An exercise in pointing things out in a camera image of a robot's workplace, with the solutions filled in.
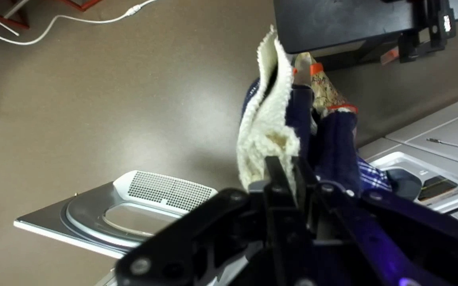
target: white cloth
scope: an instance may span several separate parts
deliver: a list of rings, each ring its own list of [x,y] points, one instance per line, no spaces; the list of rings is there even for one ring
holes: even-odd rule
[[[275,28],[264,36],[258,47],[259,89],[248,101],[237,138],[237,163],[245,189],[253,181],[262,181],[264,157],[278,155],[289,184],[293,184],[291,157],[299,154],[299,138],[286,125],[286,106],[293,86],[293,66],[277,38]]]

